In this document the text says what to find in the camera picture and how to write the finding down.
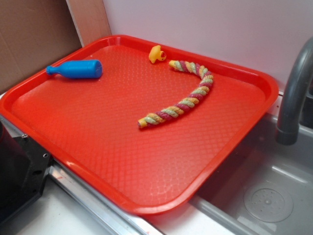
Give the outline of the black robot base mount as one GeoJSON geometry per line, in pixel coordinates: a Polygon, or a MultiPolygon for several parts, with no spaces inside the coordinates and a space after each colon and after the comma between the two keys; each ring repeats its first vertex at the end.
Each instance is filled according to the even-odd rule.
{"type": "Polygon", "coordinates": [[[51,154],[31,137],[12,137],[0,125],[0,224],[38,200],[51,154]]]}

